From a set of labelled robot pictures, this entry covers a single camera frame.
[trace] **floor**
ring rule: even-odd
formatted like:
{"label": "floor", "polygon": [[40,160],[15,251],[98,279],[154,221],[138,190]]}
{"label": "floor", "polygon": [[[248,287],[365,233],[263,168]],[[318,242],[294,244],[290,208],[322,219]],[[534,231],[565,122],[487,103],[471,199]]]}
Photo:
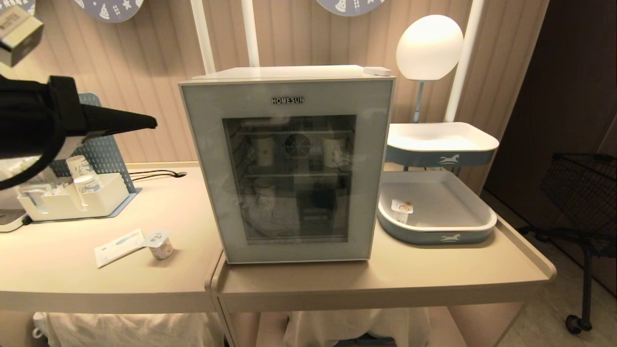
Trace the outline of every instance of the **floor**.
{"label": "floor", "polygon": [[[526,225],[516,214],[489,193],[482,199],[515,228]],[[508,332],[499,347],[615,347],[617,346],[617,299],[599,284],[592,285],[591,322],[593,330],[570,335],[564,320],[581,315],[582,269],[552,243],[527,239],[557,268],[557,279],[544,286]]]}

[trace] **beige table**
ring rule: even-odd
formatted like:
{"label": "beige table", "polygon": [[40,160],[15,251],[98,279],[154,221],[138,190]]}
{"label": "beige table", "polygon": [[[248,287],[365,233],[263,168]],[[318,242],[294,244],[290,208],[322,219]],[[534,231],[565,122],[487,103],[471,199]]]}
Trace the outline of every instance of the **beige table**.
{"label": "beige table", "polygon": [[284,318],[246,312],[432,306],[433,346],[490,347],[556,270],[501,218],[478,245],[411,246],[375,225],[371,259],[228,265],[212,281],[236,347],[280,342]]}
{"label": "beige table", "polygon": [[[222,254],[201,171],[137,181],[140,194],[109,219],[31,224],[0,234],[0,310],[215,312],[212,274]],[[172,257],[148,249],[97,269],[93,248],[141,228],[172,231]]]}

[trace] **striped beige wall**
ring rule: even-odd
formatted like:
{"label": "striped beige wall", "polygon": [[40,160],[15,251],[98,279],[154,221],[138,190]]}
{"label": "striped beige wall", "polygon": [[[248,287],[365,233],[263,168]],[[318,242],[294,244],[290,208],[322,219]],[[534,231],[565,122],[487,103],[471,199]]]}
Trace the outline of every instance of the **striped beige wall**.
{"label": "striped beige wall", "polygon": [[[479,38],[458,120],[501,138],[531,58],[549,0],[486,0]],[[203,0],[217,70],[248,66],[241,0]],[[330,14],[316,0],[254,0],[263,66],[359,64],[392,69],[395,122],[408,122],[418,84],[396,69],[395,50],[416,19],[444,14],[466,28],[471,0],[388,0],[367,15]],[[189,0],[144,1],[121,24],[95,21],[69,0],[41,1],[46,22],[41,46],[9,75],[45,80],[76,78],[80,91],[105,106],[158,118],[154,131],[117,136],[127,162],[196,160],[176,83],[203,74]],[[454,71],[426,85],[422,122],[443,119]],[[479,191],[488,166],[464,169]]]}

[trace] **fridge door frame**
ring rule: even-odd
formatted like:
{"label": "fridge door frame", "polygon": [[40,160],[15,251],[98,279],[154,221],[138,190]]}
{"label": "fridge door frame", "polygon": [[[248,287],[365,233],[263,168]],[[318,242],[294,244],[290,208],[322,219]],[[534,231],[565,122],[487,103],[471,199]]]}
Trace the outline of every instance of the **fridge door frame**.
{"label": "fridge door frame", "polygon": [[[379,179],[392,114],[394,82],[394,77],[389,77],[180,83],[180,94],[228,263],[352,261],[370,258]],[[368,95],[354,93],[358,91]],[[281,97],[303,97],[304,102],[273,104],[273,98]],[[352,169],[347,242],[250,245],[246,240],[222,120],[350,114],[356,115],[354,154],[357,160],[354,162],[360,164],[362,155],[358,153],[363,153],[364,156],[372,156],[367,159],[372,165],[358,165]]]}

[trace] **blue decorative sign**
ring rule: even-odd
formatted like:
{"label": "blue decorative sign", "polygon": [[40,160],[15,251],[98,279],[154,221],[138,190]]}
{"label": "blue decorative sign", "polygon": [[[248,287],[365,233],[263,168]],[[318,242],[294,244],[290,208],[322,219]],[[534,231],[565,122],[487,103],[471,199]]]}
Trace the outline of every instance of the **blue decorative sign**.
{"label": "blue decorative sign", "polygon": [[0,0],[0,13],[13,6],[19,6],[26,10],[30,15],[35,14],[36,0]]}
{"label": "blue decorative sign", "polygon": [[108,23],[120,23],[137,13],[144,0],[75,0],[92,17]]}
{"label": "blue decorative sign", "polygon": [[347,17],[361,15],[376,9],[385,0],[317,0],[325,9]]}

